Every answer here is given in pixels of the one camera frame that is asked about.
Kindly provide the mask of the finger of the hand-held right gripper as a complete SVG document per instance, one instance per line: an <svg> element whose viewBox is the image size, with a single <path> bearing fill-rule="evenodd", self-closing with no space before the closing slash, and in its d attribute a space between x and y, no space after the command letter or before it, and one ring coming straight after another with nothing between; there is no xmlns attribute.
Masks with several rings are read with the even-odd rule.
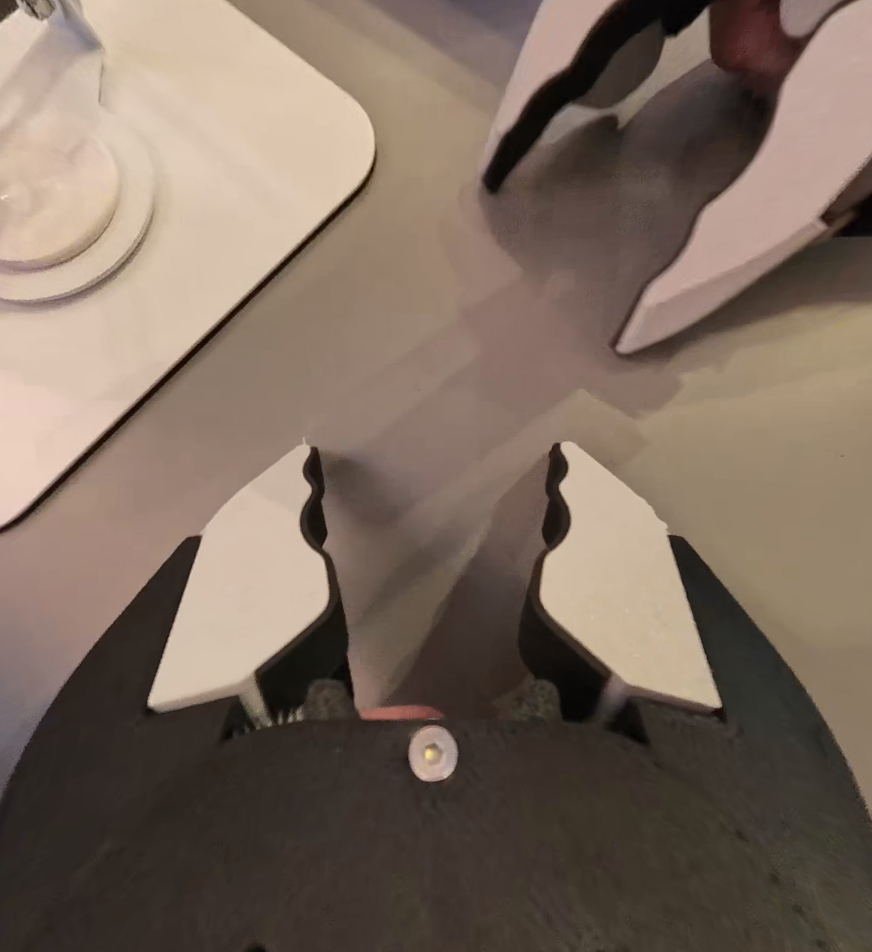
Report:
<svg viewBox="0 0 872 952"><path fill-rule="evenodd" d="M567 107L627 124L709 58L709 1L544 1L490 127L480 173L497 193Z"/></svg>
<svg viewBox="0 0 872 952"><path fill-rule="evenodd" d="M633 305L614 343L621 355L715 313L835 232L872 189L872 1L786 3L784 15L789 30L816 29L763 142Z"/></svg>

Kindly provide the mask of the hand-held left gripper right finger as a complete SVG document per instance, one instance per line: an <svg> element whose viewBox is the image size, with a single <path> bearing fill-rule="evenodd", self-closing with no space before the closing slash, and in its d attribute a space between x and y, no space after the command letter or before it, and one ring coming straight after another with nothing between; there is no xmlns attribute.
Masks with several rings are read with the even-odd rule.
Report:
<svg viewBox="0 0 872 952"><path fill-rule="evenodd" d="M543 548L520 654L553 684L561 717L610 723L635 701L723 708L667 524L576 443L551 446Z"/></svg>

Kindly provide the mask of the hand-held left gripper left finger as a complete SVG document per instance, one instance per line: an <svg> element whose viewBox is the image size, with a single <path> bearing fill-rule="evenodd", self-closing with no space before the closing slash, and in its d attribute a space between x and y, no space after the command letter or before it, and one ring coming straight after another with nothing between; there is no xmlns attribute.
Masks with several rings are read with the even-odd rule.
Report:
<svg viewBox="0 0 872 952"><path fill-rule="evenodd" d="M303 718L315 682L336 679L352 692L323 494L319 450L301 444L205 526L150 711L235 699L248 718Z"/></svg>

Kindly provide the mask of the person's right hand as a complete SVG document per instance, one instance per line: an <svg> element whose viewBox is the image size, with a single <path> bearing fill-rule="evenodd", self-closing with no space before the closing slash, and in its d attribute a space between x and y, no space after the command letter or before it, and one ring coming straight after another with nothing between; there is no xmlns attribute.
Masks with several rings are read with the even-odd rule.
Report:
<svg viewBox="0 0 872 952"><path fill-rule="evenodd" d="M779 92L807 45L784 30L780 1L715 1L709 10L713 63L759 96Z"/></svg>

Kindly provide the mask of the clear round stand foot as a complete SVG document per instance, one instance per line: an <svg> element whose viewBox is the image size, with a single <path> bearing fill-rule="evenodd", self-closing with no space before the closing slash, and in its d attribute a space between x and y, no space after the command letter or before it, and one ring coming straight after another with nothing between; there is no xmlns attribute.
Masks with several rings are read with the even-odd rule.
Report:
<svg viewBox="0 0 872 952"><path fill-rule="evenodd" d="M154 162L103 105L105 60L81 2L18 2L0 23L0 301L87 292L148 231Z"/></svg>

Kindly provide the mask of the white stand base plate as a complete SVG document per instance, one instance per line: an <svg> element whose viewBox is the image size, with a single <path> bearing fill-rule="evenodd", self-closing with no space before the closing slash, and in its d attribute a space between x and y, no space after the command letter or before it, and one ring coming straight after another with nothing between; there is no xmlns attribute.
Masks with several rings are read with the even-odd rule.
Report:
<svg viewBox="0 0 872 952"><path fill-rule="evenodd" d="M228 2L82 2L125 179L56 268L0 269L0 530L368 180L361 105Z"/></svg>

